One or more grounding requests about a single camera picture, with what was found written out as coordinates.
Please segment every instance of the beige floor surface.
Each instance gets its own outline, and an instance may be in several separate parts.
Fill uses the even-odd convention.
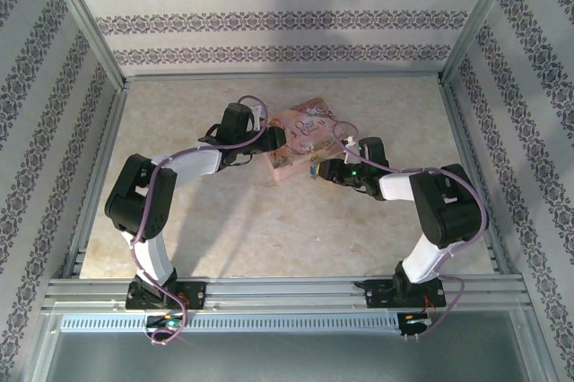
[[[126,158],[195,143],[229,102],[255,94],[271,113],[322,97],[361,136],[380,136],[394,167],[458,162],[434,77],[238,79],[131,85],[91,232],[82,278],[135,273],[103,204]],[[174,195],[166,247],[180,276],[391,274],[421,235],[414,205],[377,202],[307,174],[275,184],[264,160],[205,176]],[[492,273],[479,242],[444,273]]]

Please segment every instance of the enclosure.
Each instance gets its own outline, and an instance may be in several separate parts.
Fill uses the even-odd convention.
[[[572,1],[0,0],[0,380],[574,379]],[[166,249],[204,306],[149,345],[104,203],[246,94],[323,98],[392,167],[463,165],[490,222],[435,334],[403,343],[355,286],[411,252],[414,204],[257,155],[176,191]]]

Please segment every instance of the wire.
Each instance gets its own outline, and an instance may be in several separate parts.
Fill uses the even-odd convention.
[[[205,133],[205,136],[206,136],[206,137],[211,136],[211,134],[213,134],[213,131],[215,131],[216,129],[218,129],[220,125],[221,125],[221,124],[214,124],[214,125],[212,125],[212,127],[209,128],[209,129],[207,130],[207,132]]]
[[[335,136],[335,141],[337,142],[337,144],[339,144],[339,146],[341,146],[344,150],[345,153],[349,153],[353,156],[356,156],[357,158],[359,158],[362,162],[365,162],[373,167],[376,167],[378,169],[382,169],[383,171],[388,171],[389,173],[423,173],[423,172],[431,172],[431,173],[439,173],[442,174],[448,178],[452,178],[453,180],[455,180],[458,184],[460,184],[460,186],[462,186],[464,189],[466,189],[468,191],[468,193],[473,197],[473,199],[476,201],[476,204],[478,205],[478,209],[481,213],[481,225],[478,229],[478,231],[476,232],[476,234],[474,234],[474,236],[468,240],[467,242],[453,248],[449,253],[445,254],[438,262],[437,264],[434,266],[433,272],[437,275],[437,277],[441,280],[455,280],[455,281],[459,281],[460,282],[460,290],[458,291],[458,294],[455,296],[455,298],[450,302],[450,304],[447,306],[447,308],[445,309],[445,311],[443,312],[443,314],[439,317],[439,319],[437,319],[437,322],[435,322],[434,324],[432,324],[432,326],[430,326],[429,328],[427,328],[422,334],[424,335],[428,335],[430,333],[432,333],[435,328],[437,326],[440,325],[440,323],[445,319],[445,317],[452,311],[453,307],[458,303],[458,301],[460,300],[460,297],[463,295],[463,292],[465,291],[465,281],[463,279],[461,279],[460,277],[456,277],[456,276],[446,276],[446,275],[439,275],[439,270],[440,268],[452,257],[454,256],[454,254],[457,254],[458,252],[461,252],[462,250],[466,249],[469,246],[472,246],[474,243],[476,243],[476,241],[478,241],[480,239],[480,237],[484,234],[484,232],[486,231],[486,224],[488,222],[488,213],[486,212],[486,206],[484,205],[484,202],[482,200],[482,198],[478,195],[478,193],[474,190],[473,187],[470,186],[470,184],[466,183],[463,179],[461,179],[459,176],[457,176],[456,174],[451,173],[450,171],[446,171],[445,169],[437,169],[435,167],[424,167],[424,168],[415,168],[415,169],[391,169],[390,167],[386,167],[384,165],[380,165],[376,162],[373,162],[371,160],[368,160],[362,156],[360,156],[358,153],[353,152],[351,149],[349,149],[347,146],[345,146],[343,144],[343,142],[341,141],[341,135],[337,134],[337,128],[339,126],[343,126],[343,125],[347,125],[349,127],[352,128],[354,135],[352,136],[354,139],[357,139],[357,137],[359,136],[359,128],[357,128],[357,126],[355,126],[354,124],[352,124],[351,122],[347,122],[347,121],[339,121],[336,122],[333,125],[333,135]]]
[[[430,318],[430,321],[432,322],[432,324],[434,324],[435,319],[437,318],[437,307],[435,306],[435,304],[431,301],[431,299],[429,299],[429,297],[427,297],[426,295],[424,296],[424,309],[422,310],[421,313],[427,313],[427,315],[429,314],[429,309],[432,308],[432,317]]]
[[[153,285],[158,291],[162,292],[163,294],[167,295],[172,300],[174,300],[176,303],[178,303],[179,307],[181,308],[181,312],[182,312],[181,324],[179,325],[179,327],[176,331],[171,331],[168,328],[158,328],[151,335],[149,335],[149,337],[152,339],[152,343],[154,343],[154,344],[167,344],[167,343],[171,342],[176,337],[178,337],[178,335],[181,334],[181,332],[183,331],[183,329],[187,325],[187,306],[186,306],[186,303],[184,302],[184,300],[181,299],[180,297],[176,296],[175,294],[171,293],[167,289],[163,288],[163,286],[161,286],[159,283],[157,283],[155,281],[155,279],[153,279],[145,271],[144,267],[142,266],[142,264],[137,259],[137,255],[135,254],[135,245],[142,241],[142,236],[144,235],[145,225],[147,224],[147,220],[150,216],[150,209],[152,207],[152,195],[153,195],[153,189],[155,187],[155,180],[158,177],[158,173],[160,172],[160,170],[163,167],[170,164],[170,162],[172,162],[176,158],[179,158],[180,156],[184,156],[184,155],[187,155],[189,153],[200,152],[200,151],[219,151],[219,150],[238,149],[240,147],[244,147],[244,146],[247,146],[247,145],[255,142],[263,134],[263,132],[267,128],[267,119],[268,119],[267,106],[265,105],[265,103],[261,99],[259,99],[256,96],[253,96],[253,95],[244,95],[243,97],[239,98],[238,102],[241,103],[243,100],[247,100],[247,99],[255,100],[256,102],[258,102],[261,105],[261,111],[262,111],[263,116],[264,116],[264,120],[263,120],[263,124],[261,125],[261,129],[259,129],[259,131],[257,132],[257,134],[255,136],[253,136],[252,138],[250,138],[249,140],[247,140],[244,143],[220,144],[220,145],[215,145],[215,146],[206,145],[206,146],[190,147],[188,149],[185,149],[183,151],[179,151],[179,152],[176,152],[176,153],[170,155],[169,157],[165,158],[160,163],[158,163],[158,165],[156,165],[155,168],[153,169],[152,176],[150,177],[150,184],[148,185],[147,194],[145,196],[142,221],[140,222],[140,227],[139,227],[137,233],[135,234],[135,237],[130,242],[130,254],[132,256],[132,259],[134,260],[135,268],[137,269],[138,274],[140,276],[143,276],[145,278],[145,280],[147,280],[148,283]],[[157,340],[156,337],[159,334],[169,334],[169,335],[168,335],[168,337],[166,337],[163,340]]]

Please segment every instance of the white wall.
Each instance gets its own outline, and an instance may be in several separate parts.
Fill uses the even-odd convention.
[[[64,0],[0,0],[0,381],[18,380],[114,87]]]
[[[126,75],[442,69],[476,0],[85,0]]]
[[[452,82],[507,258],[574,379],[574,0],[497,0]]]

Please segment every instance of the ventilated metal strip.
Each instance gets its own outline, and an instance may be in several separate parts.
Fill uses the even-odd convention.
[[[145,315],[70,315],[62,318],[65,333],[139,332]],[[190,315],[191,333],[389,333],[399,334],[396,312],[338,315]]]

